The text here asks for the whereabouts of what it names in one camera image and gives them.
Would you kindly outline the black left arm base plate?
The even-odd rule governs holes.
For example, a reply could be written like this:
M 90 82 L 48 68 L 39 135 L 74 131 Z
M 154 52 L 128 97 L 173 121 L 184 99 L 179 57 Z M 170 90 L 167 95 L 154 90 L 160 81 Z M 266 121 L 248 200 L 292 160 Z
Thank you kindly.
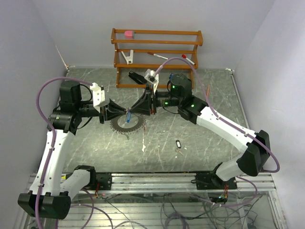
M 96 173 L 91 190 L 111 190 L 112 175 L 110 173 Z

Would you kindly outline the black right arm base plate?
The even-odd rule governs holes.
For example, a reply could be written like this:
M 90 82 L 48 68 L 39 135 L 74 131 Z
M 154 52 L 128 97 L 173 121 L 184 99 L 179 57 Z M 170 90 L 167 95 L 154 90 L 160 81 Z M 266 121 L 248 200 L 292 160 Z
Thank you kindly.
M 196 185 L 197 190 L 216 190 L 224 189 L 225 187 L 228 189 L 237 189 L 237 183 L 234 177 L 228 181 L 222 181 L 210 171 L 196 173 L 191 183 Z

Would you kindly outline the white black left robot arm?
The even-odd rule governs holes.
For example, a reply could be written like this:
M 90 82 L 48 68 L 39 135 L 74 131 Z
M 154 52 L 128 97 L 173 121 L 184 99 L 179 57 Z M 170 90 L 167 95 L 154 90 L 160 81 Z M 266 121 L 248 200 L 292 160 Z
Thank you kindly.
M 82 188 L 96 189 L 99 185 L 93 166 L 77 166 L 61 180 L 64 162 L 78 126 L 84 117 L 98 117 L 100 123 L 125 114 L 125 108 L 109 99 L 102 86 L 83 80 L 58 78 L 59 110 L 46 117 L 36 96 L 38 112 L 47 123 L 47 140 L 38 173 L 28 193 L 20 194 L 18 205 L 32 217 L 64 219 L 72 199 Z

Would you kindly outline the large keyring with small rings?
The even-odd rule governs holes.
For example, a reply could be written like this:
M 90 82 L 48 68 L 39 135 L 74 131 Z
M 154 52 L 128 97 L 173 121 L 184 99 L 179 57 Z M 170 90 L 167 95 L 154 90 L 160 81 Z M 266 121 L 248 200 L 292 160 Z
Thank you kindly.
M 126 122 L 126 115 L 118 116 L 112 120 L 110 120 L 111 128 L 114 132 L 117 132 L 119 134 L 128 134 L 134 131 L 138 131 L 140 128 L 144 127 L 146 124 L 146 119 L 141 114 L 133 114 L 131 113 L 131 120 L 129 123 Z M 120 125 L 119 120 L 121 117 L 124 117 L 124 124 Z

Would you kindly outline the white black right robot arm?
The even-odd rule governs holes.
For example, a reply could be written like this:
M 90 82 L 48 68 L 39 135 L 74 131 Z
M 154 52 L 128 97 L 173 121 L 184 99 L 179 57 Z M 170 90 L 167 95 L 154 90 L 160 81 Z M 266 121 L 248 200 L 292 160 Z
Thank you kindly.
M 166 92 L 158 92 L 158 75 L 148 70 L 144 75 L 147 85 L 141 98 L 131 107 L 132 113 L 151 115 L 158 107 L 177 107 L 178 114 L 195 125 L 205 127 L 231 143 L 240 156 L 220 163 L 212 171 L 211 185 L 222 188 L 229 179 L 247 174 L 255 177 L 262 170 L 270 154 L 269 134 L 242 127 L 218 112 L 192 93 L 192 81 L 183 74 L 174 74 Z

